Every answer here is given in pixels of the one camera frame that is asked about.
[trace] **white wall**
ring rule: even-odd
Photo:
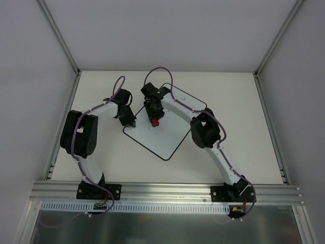
[[[306,1],[261,75],[291,183],[301,186],[319,243],[325,243],[324,13],[325,1]]]
[[[296,0],[46,0],[80,68],[255,71]]]
[[[47,167],[74,73],[36,1],[0,1],[0,242]]]

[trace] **white board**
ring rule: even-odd
[[[204,102],[173,87],[173,94],[194,110],[203,110]],[[153,127],[144,107],[137,113],[137,126],[125,127],[123,132],[162,160],[169,160],[190,131],[190,125],[178,115],[164,109],[165,115],[159,120],[159,126]]]
[[[120,75],[132,92],[134,112],[143,107],[140,92],[147,72],[82,72],[72,109],[84,111],[110,97]],[[272,142],[252,74],[173,72],[174,85],[205,102],[227,131],[224,146],[231,162],[254,184],[282,184]],[[148,82],[170,82],[167,72],[153,72]],[[170,160],[163,161],[123,133],[117,119],[99,125],[94,152],[107,181],[222,183],[216,165],[188,135]],[[81,180],[77,165],[60,149],[52,180]]]

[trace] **purple cable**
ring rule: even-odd
[[[146,81],[147,81],[148,76],[149,76],[153,71],[155,71],[155,70],[157,70],[157,69],[163,69],[163,70],[166,70],[166,71],[169,73],[169,75],[170,75],[170,77],[171,77],[171,96],[172,96],[172,98],[174,99],[175,102],[177,102],[178,104],[182,105],[183,107],[185,107],[186,109],[190,110],[190,111],[193,112],[193,113],[204,113],[204,114],[210,116],[210,117],[211,117],[211,118],[212,118],[212,119],[213,119],[213,120],[214,120],[214,121],[219,125],[219,127],[221,128],[221,130],[222,130],[222,132],[223,132],[223,138],[219,140],[219,142],[218,142],[218,144],[217,144],[217,148],[220,150],[220,152],[221,152],[223,158],[225,159],[225,161],[227,162],[228,166],[229,166],[230,168],[233,168],[233,166],[232,166],[231,163],[229,162],[228,158],[226,157],[226,155],[224,154],[224,152],[223,152],[222,149],[220,148],[220,144],[221,144],[223,141],[225,141],[226,138],[227,138],[227,133],[226,133],[224,127],[222,126],[222,124],[221,124],[221,123],[220,123],[220,122],[219,122],[219,121],[218,121],[218,120],[217,120],[217,119],[216,119],[212,114],[208,113],[207,111],[205,111],[205,110],[193,110],[191,107],[187,106],[186,104],[180,102],[179,100],[177,100],[177,99],[175,98],[175,96],[174,96],[174,94],[173,94],[174,79],[173,79],[173,75],[172,75],[172,73],[170,72],[169,69],[167,69],[167,68],[165,68],[165,67],[157,67],[157,68],[152,69],[152,70],[147,74],[147,76],[146,76],[146,78],[145,78],[145,80],[144,80],[144,84],[143,84],[143,85],[146,84]],[[255,187],[254,187],[254,185],[253,185],[249,180],[247,180],[245,177],[241,176],[241,175],[240,175],[236,170],[232,169],[232,171],[234,172],[235,175],[237,175],[238,177],[240,177],[241,179],[243,179],[243,180],[246,181],[249,185],[252,186],[252,189],[253,189],[253,192],[254,192],[254,201],[253,201],[252,206],[250,207],[250,209],[249,209],[249,210],[247,211],[247,213],[244,215],[244,216],[247,216],[247,214],[251,212],[251,210],[253,209],[253,207],[255,206],[255,203],[256,203],[256,191],[255,191]]]
[[[77,130],[78,130],[78,128],[79,128],[79,125],[80,125],[80,122],[81,122],[82,118],[83,118],[85,115],[89,114],[90,112],[92,112],[92,111],[94,111],[94,110],[96,110],[96,109],[98,109],[98,108],[101,108],[101,107],[105,106],[106,104],[108,104],[109,102],[111,102],[111,101],[114,99],[114,97],[116,96],[116,94],[121,90],[122,86],[123,86],[124,83],[125,83],[125,76],[122,75],[122,76],[119,77],[119,78],[117,79],[117,81],[115,82],[115,84],[114,84],[114,89],[115,89],[115,87],[116,87],[116,84],[118,83],[118,81],[119,81],[121,78],[123,78],[123,81],[122,81],[121,86],[118,88],[118,90],[116,91],[116,93],[114,93],[113,96],[112,96],[108,101],[106,101],[105,103],[101,103],[101,104],[99,104],[99,105],[97,105],[97,106],[94,106],[94,107],[91,108],[90,110],[87,110],[86,112],[84,112],[84,113],[82,113],[82,114],[80,115],[80,117],[79,117],[78,120],[77,120],[77,123],[76,123],[75,129],[74,129],[74,131],[73,131],[73,135],[72,135],[72,142],[71,142],[71,156],[72,156],[75,160],[77,160],[77,162],[78,162],[78,166],[79,166],[79,169],[80,169],[82,175],[85,177],[86,180],[88,180],[88,181],[89,181],[90,183],[92,183],[94,186],[96,186],[96,187],[98,187],[99,189],[105,191],[108,195],[110,195],[110,197],[111,197],[111,199],[112,199],[112,204],[111,204],[110,207],[108,207],[104,212],[102,212],[102,213],[100,213],[100,214],[98,214],[98,215],[90,215],[91,217],[100,217],[100,216],[106,214],[109,210],[111,210],[112,207],[114,206],[114,196],[112,195],[112,193],[111,193],[109,190],[107,190],[107,189],[105,189],[105,188],[99,186],[98,184],[96,184],[95,182],[93,182],[93,181],[92,181],[92,180],[91,180],[91,179],[86,175],[86,173],[85,173],[85,171],[84,171],[84,169],[82,168],[82,165],[81,165],[81,163],[80,163],[80,159],[79,159],[77,156],[75,156],[75,141],[76,141],[76,136],[77,136]],[[63,226],[65,226],[66,224],[68,224],[68,223],[70,223],[72,220],[74,220],[75,218],[77,218],[77,217],[79,217],[79,216],[81,216],[81,215],[84,215],[84,214],[85,214],[84,212],[80,212],[80,213],[76,214],[75,216],[73,216],[71,219],[69,219],[67,222],[65,222],[65,223],[63,223],[63,224],[52,225],[52,226],[51,226],[51,225],[46,225],[46,224],[44,224],[44,223],[41,221],[41,212],[40,212],[40,215],[39,215],[39,224],[40,224],[41,226],[43,226],[43,227],[46,227],[46,228],[59,228],[59,227],[63,227]]]

